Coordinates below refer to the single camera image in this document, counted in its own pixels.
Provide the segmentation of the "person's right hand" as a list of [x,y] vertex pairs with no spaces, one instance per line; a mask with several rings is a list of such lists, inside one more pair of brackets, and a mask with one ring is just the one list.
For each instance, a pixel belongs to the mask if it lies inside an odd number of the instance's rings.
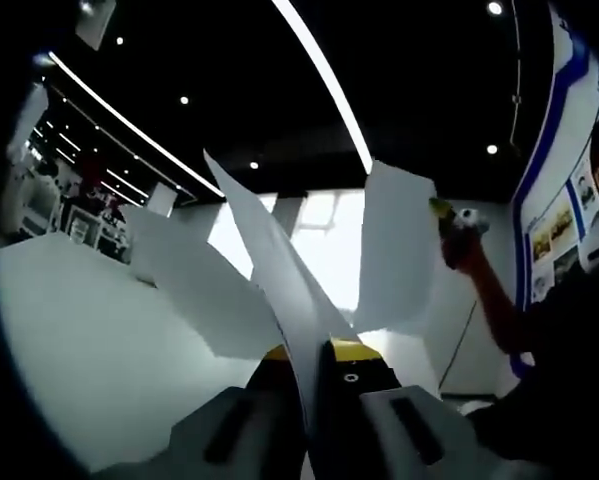
[[442,240],[442,257],[452,270],[471,275],[485,262],[479,235],[473,231],[460,231]]

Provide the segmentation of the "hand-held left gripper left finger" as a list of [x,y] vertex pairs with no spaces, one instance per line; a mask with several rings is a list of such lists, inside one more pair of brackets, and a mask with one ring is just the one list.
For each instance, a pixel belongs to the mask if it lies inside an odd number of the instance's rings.
[[299,479],[306,454],[297,385],[283,346],[247,384],[228,387],[176,423],[166,448],[130,479]]

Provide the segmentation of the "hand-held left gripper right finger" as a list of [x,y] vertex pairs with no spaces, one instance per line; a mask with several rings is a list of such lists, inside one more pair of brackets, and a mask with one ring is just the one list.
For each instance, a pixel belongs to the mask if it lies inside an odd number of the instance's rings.
[[322,344],[311,411],[317,479],[492,479],[468,419],[419,386],[352,395]]

